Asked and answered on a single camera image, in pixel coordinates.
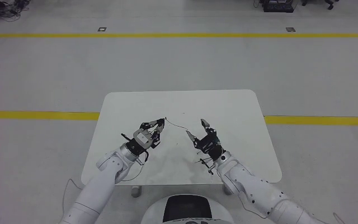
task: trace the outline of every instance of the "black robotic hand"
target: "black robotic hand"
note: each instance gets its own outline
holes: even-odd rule
[[[201,125],[206,131],[206,136],[199,140],[196,136],[192,135],[188,130],[186,133],[192,140],[194,147],[201,150],[203,153],[208,154],[213,161],[217,160],[225,150],[221,147],[220,140],[216,135],[216,130],[210,127],[210,124],[204,119],[201,120]]]
[[[164,118],[154,120],[149,123],[142,123],[138,130],[133,133],[133,138],[128,138],[125,134],[121,134],[125,139],[128,140],[126,143],[127,149],[134,154],[139,156],[143,152],[146,153],[145,162],[149,157],[147,149],[156,148],[161,140],[161,132],[164,129]]]

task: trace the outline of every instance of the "thin wire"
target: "thin wire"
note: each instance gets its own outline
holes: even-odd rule
[[[185,130],[189,130],[189,129],[185,128],[185,127],[182,127],[182,126],[179,126],[179,125],[176,125],[176,124],[173,124],[173,123],[171,123],[171,124],[174,125],[174,126],[177,126],[177,127],[179,127],[179,128],[184,128]]]
[[[61,216],[60,221],[63,219],[63,216],[65,215],[65,206],[64,206],[65,195],[66,195],[66,190],[67,190],[67,187],[68,187],[68,183],[69,183],[70,181],[73,183],[73,185],[74,185],[76,188],[82,190],[82,188],[80,188],[79,186],[77,186],[77,184],[75,184],[74,181],[73,181],[71,178],[68,179],[68,181],[67,181],[67,183],[66,183],[65,191],[63,192],[63,196],[62,196],[62,216]]]
[[[135,179],[137,176],[139,176],[139,174],[142,172],[144,165],[145,165],[145,164],[143,164],[142,168],[140,168],[139,173],[138,173],[135,177],[133,177],[132,179],[129,179],[129,180],[122,180],[122,181],[130,181],[130,180],[134,180],[134,179]]]

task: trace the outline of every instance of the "gray floor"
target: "gray floor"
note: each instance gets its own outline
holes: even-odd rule
[[[56,223],[68,178],[80,177],[96,122],[0,120],[1,223]],[[268,130],[282,169],[276,185],[316,217],[357,223],[357,127],[279,126]],[[70,185],[65,208],[78,195]],[[211,197],[237,223],[268,223],[245,212],[238,199],[212,186],[145,186],[134,199],[130,187],[116,187],[98,223],[138,223],[155,201],[178,193]]]
[[[34,1],[0,32],[358,32],[358,4],[267,14],[252,1]],[[248,88],[264,115],[357,116],[358,39],[0,39],[0,110],[100,111],[109,92]],[[96,122],[0,120],[0,224],[56,223],[80,183]],[[357,127],[269,125],[277,183],[316,217],[358,223]],[[79,191],[70,186],[65,208]],[[156,200],[197,193],[245,212],[220,185],[117,187],[97,223],[138,223]]]

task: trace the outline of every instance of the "table leg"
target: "table leg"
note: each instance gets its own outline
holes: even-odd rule
[[[142,194],[142,186],[132,186],[131,195],[133,198],[137,198]]]

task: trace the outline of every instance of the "cable bundle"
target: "cable bundle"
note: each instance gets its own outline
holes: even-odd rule
[[[27,5],[31,0],[15,0],[12,4],[0,2],[0,18],[7,22],[14,22],[21,16],[22,11],[27,11]]]

